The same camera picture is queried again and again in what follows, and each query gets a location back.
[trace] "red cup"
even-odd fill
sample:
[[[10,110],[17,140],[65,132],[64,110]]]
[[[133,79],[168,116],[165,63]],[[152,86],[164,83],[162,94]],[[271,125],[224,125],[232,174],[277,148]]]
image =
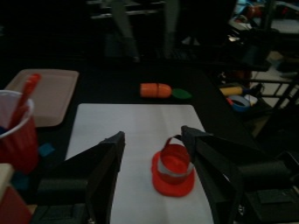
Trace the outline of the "red cup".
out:
[[[140,95],[144,98],[168,98],[172,95],[172,88],[162,83],[141,83]]]
[[[0,90],[0,126],[6,129],[14,107],[21,94]],[[25,103],[28,109],[24,112],[18,124],[0,135],[0,163],[8,163],[13,168],[28,174],[38,163],[38,144],[33,123],[33,101]]]

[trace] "blue tape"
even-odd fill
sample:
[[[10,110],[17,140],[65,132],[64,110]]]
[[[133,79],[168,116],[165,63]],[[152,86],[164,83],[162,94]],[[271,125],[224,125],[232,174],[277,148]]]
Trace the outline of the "blue tape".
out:
[[[245,112],[249,109],[249,101],[240,95],[230,95],[228,97],[232,101],[230,107],[237,112]]]

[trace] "red pen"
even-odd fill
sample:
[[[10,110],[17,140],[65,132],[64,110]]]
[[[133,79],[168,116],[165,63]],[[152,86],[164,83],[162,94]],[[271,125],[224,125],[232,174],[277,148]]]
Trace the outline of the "red pen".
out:
[[[24,83],[22,94],[13,110],[13,115],[10,118],[8,129],[12,129],[22,119],[24,112],[26,111],[25,102],[34,90],[34,87],[38,83],[40,78],[41,76],[37,73],[34,73],[29,76],[28,80]]]

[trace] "orange object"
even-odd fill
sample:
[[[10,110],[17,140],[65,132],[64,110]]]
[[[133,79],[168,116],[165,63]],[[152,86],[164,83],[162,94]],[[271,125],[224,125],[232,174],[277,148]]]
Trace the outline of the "orange object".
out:
[[[172,95],[172,88],[162,83],[141,83],[140,95],[144,98],[168,98]]]
[[[5,129],[20,97],[21,94],[14,91],[0,90],[0,126]],[[26,110],[21,121],[0,135],[0,163],[10,164],[17,171],[28,174],[38,163],[38,144],[33,123],[33,101],[28,100],[24,105]]]
[[[152,159],[152,181],[154,190],[165,196],[181,197],[193,187],[194,172],[185,148],[165,142]]]

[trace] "white sheet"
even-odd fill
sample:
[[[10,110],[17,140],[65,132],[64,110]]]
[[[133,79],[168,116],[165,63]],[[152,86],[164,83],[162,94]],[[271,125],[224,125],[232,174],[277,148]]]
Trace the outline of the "white sheet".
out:
[[[150,160],[165,139],[186,125],[202,130],[189,105],[80,104],[66,158],[120,130],[125,151],[116,181],[110,224],[210,224],[210,208],[196,175],[181,198],[164,197],[152,186]]]

